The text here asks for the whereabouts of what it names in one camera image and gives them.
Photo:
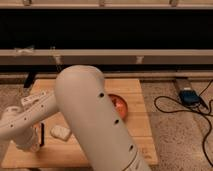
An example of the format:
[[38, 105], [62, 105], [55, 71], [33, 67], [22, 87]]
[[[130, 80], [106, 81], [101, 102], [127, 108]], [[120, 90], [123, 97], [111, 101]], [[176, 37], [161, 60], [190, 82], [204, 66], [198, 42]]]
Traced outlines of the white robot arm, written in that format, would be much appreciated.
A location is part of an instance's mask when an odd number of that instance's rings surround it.
[[63, 115], [94, 171], [151, 171], [105, 91], [103, 73], [93, 66], [62, 70], [50, 93], [0, 121], [0, 139], [14, 140], [56, 113]]

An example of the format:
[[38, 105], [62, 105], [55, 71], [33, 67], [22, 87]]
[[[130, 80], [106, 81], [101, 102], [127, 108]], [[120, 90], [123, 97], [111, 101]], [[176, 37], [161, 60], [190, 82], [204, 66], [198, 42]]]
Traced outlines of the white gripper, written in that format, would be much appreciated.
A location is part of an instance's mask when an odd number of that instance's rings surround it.
[[13, 138], [16, 147], [25, 152], [38, 152], [40, 150], [38, 133], [34, 128], [23, 131]]

